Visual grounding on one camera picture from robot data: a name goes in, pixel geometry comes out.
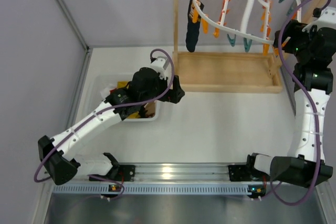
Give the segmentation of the navy sock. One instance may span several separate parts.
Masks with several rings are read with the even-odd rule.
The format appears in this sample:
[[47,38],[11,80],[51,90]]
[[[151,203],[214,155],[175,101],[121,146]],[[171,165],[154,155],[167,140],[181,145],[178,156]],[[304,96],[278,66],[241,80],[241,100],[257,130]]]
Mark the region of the navy sock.
[[186,48],[189,52],[194,52],[198,37],[200,34],[200,25],[201,25],[201,17],[199,16],[197,22],[193,22],[193,14],[194,14],[194,5],[193,0],[189,1],[188,12],[187,12],[187,32],[186,32]]

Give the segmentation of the white round clip hanger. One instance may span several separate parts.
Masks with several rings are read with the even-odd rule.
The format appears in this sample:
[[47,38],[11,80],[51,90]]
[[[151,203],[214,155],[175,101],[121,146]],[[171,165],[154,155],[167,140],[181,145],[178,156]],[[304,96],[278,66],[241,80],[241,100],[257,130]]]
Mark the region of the white round clip hanger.
[[[281,4],[285,0],[278,0],[278,3]],[[252,42],[257,41],[263,45],[263,54],[267,55],[269,53],[270,46],[273,42],[270,40],[271,33],[271,10],[273,0],[247,0],[246,6],[243,8],[242,20],[240,22],[239,29],[233,29],[227,26],[226,18],[229,14],[229,4],[231,0],[223,0],[222,7],[220,9],[220,15],[218,21],[214,21],[209,18],[207,14],[204,13],[204,4],[201,0],[193,0],[194,5],[194,14],[193,14],[193,22],[197,22],[198,17],[200,16],[201,25],[200,29],[203,30],[203,33],[207,34],[209,30],[209,26],[214,27],[213,36],[218,38],[221,31],[227,32],[227,39],[229,44],[234,47],[236,45],[236,37],[243,37],[243,46],[245,52],[249,52]],[[253,11],[254,5],[258,3],[262,8],[262,16],[261,21],[262,25],[260,28],[261,36],[257,37],[255,35],[249,34],[247,32],[248,23]],[[290,5],[287,15],[291,16],[292,19],[301,21],[301,10],[295,11],[294,8],[301,4],[301,0],[293,0]]]

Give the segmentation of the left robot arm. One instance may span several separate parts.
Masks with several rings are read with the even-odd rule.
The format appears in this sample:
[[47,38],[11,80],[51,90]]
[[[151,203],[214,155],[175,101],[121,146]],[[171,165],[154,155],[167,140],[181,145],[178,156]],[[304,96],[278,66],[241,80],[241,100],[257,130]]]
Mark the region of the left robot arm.
[[120,165],[112,154],[90,156],[80,155],[79,151],[131,114],[144,113],[147,103],[159,100],[177,104],[184,95],[177,75],[172,79],[160,78],[154,69],[141,68],[126,86],[110,91],[98,107],[77,124],[53,137],[40,138],[41,163],[56,185],[87,175],[95,179],[113,179]]

